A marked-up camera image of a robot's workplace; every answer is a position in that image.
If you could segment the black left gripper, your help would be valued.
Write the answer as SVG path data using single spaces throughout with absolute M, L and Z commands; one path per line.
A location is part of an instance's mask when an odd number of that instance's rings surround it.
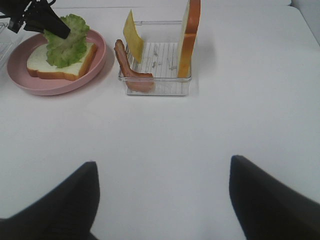
M 70 28 L 56 15 L 47 0 L 2 0 L 1 18 L 9 18 L 8 29 L 18 33 L 21 28 L 30 32 L 50 33 L 66 39 Z

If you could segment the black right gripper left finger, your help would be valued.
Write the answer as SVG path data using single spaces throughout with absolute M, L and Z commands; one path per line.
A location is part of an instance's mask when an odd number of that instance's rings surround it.
M 27 208 L 1 219 L 2 240 L 94 240 L 100 201 L 96 162 L 88 161 Z

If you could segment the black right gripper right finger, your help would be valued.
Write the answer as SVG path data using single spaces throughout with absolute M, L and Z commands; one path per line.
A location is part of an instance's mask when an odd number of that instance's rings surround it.
M 248 240 L 318 240 L 319 203 L 281 183 L 247 158 L 230 163 L 229 196 Z

